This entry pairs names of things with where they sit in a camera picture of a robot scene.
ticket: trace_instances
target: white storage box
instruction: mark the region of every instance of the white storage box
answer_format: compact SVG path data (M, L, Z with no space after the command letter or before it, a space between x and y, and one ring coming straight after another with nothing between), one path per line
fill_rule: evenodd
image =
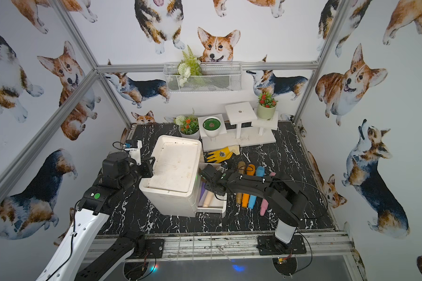
M141 179L139 189L161 214L195 217L201 186L198 168L205 162L202 143L163 135L152 156L153 177Z

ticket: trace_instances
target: white wall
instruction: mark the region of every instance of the white wall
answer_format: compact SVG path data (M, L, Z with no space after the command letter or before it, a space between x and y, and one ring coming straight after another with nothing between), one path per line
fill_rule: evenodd
M57 58L63 53L64 41L70 41L79 65L85 73L90 71L54 10L39 6L39 17L49 29L48 34L39 32L11 1L0 0L0 36L16 52L28 79L45 91L39 97L32 97L26 91L20 94L19 101L28 111L24 123L18 123L9 109L0 114L0 174L59 107L60 80L41 65L37 56Z
M246 0L228 0L227 15L219 17L212 0L182 0L184 20L181 41L188 44L194 54L202 55L197 27L213 36L224 37L231 31L241 31L241 38L234 48L234 60L258 62L267 53L271 62L312 61L320 39L320 13L326 0L286 0L284 14L272 17L270 8L253 5ZM164 63L182 58L180 50L165 44L163 54L155 53L155 43L148 42L135 17L135 1L96 0L91 10L97 15L94 23L81 14L72 13L76 24L86 39L99 64Z
M311 70L275 70L274 74L279 77L304 76L309 78ZM134 81L146 81L154 79L164 79L161 72L148 73L129 73L128 77ZM136 122L131 115L135 112L139 115L146 115L150 110L155 116L158 123L166 122L164 117L176 117L180 114L191 114L192 109L195 110L196 115L205 116L216 113L225 113L226 104L235 104L241 102L250 102L253 107L256 107L257 96L253 93L253 77L245 72L242 74L242 90L231 93L170 93L169 103L165 104L165 99L162 96L150 98L141 103L141 108L137 108L131 101L123 98L116 91L115 95L122 104L125 112L127 112L131 122ZM287 113L294 115L295 111L302 99L299 96L296 100L291 100L294 93L286 93L276 97L278 103L278 111L280 113Z
M58 225L54 227L50 223L47 230L41 227L28 238L0 238L0 280L15 280L18 277L19 280L30 281L39 276L57 249L53 242L70 224L69 208L92 186L108 153L116 151L112 143L120 140L125 125L101 85L96 82L93 89L95 94L102 98L101 102L95 105L97 119L88 119L86 130L75 141L66 138L59 129L9 194L12 196L21 193L52 152L63 148L72 155L78 177L74 179L73 176L63 175L53 210L59 217Z
M350 224L355 246L366 266L367 278L375 280L422 280L416 266L422 255L422 36L411 24L401 28L391 44L383 45L383 34L398 0L372 1L359 27L337 58L332 51L321 74L344 74L354 50L362 44L364 61L370 68L386 68L388 76L371 87L361 101L342 117L326 118L325 104L313 92L302 116L308 132L306 148L314 155L326 181L336 175L336 189L348 202L334 210L339 227ZM377 213L353 186L343 186L346 159L359 140L358 126L364 119L379 129L390 128L383 143L393 155L381 158L378 171L389 190L403 206L411 233L395 239L369 228Z

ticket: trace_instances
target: floor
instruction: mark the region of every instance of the floor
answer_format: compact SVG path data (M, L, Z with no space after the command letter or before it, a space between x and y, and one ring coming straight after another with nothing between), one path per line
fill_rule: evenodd
M137 126L134 139L141 139L143 148L141 156L151 155L155 143L161 135L180 136L178 128L173 123L149 124ZM266 174L284 171L294 180L316 185L312 176L299 138L291 122L279 122L279 129L274 131L276 143L241 148L241 155L233 155L226 162L229 169L236 169L239 161L255 166L264 166ZM305 210L306 217L300 229L333 229L332 220L328 215L322 197L312 187L304 185L309 196L309 204ZM265 216L259 216L261 198L257 198L253 210L241 208L235 203L235 196L227 200L225 218L219 214L197 213L194 218L165 216L148 201L138 188L126 190L119 206L110 219L102 227L99 235L118 235L130 228L143 231L146 234L160 233L221 233L221 232L263 232L273 231L277 227L278 218L272 210Z

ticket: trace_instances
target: white box lid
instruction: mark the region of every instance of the white box lid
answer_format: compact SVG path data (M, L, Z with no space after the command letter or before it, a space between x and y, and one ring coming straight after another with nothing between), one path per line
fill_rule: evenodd
M144 187L189 192L197 177L201 153L200 143L196 142L167 136L159 138L152 153L156 159L153 177L147 179Z

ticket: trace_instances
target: yellow work glove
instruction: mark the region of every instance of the yellow work glove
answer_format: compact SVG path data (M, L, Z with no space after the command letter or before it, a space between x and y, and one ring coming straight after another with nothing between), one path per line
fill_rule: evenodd
M239 145L232 145L208 153L207 162L215 161L214 163L220 163L222 161L230 159L231 156L233 156L233 153L236 155L241 154L241 152L239 151Z

